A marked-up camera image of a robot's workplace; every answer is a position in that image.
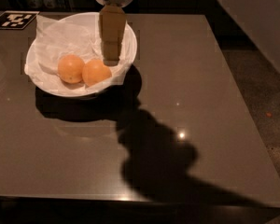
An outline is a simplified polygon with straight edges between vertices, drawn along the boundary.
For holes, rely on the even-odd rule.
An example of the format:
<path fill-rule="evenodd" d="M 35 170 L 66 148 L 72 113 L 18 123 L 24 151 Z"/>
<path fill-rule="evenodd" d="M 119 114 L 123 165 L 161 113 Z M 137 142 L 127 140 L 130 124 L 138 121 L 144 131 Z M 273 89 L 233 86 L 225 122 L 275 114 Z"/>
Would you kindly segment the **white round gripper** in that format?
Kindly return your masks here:
<path fill-rule="evenodd" d="M 116 66 L 119 63 L 121 44 L 126 25 L 126 14 L 122 7 L 128 6 L 133 0 L 96 1 L 104 6 L 99 13 L 104 63 L 107 66 Z"/>

